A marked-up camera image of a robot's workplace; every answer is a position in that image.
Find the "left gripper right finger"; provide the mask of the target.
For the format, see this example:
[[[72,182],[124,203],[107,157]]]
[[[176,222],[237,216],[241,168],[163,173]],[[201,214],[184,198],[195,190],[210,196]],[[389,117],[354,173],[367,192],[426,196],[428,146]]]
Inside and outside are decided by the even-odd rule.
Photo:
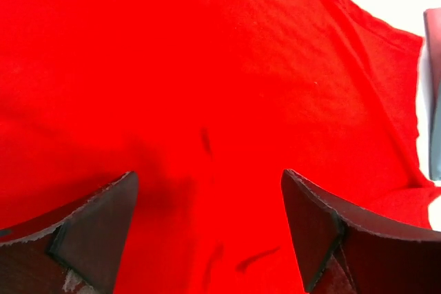
[[[281,189],[306,293],[440,292],[440,232],[380,216],[290,169]]]

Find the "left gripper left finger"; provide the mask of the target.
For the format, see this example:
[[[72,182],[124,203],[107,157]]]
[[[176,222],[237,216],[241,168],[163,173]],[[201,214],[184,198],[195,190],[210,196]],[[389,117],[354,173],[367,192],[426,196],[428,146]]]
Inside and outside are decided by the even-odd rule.
[[[1,229],[2,293],[113,293],[139,192],[127,172],[91,194]]]

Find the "red t shirt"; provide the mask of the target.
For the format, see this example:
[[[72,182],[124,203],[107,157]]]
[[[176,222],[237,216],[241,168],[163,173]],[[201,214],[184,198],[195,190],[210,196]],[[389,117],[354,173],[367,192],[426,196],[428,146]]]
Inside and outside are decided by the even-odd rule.
[[[1,0],[1,226],[135,171],[117,293],[301,293],[285,169],[430,226],[421,46],[351,0]]]

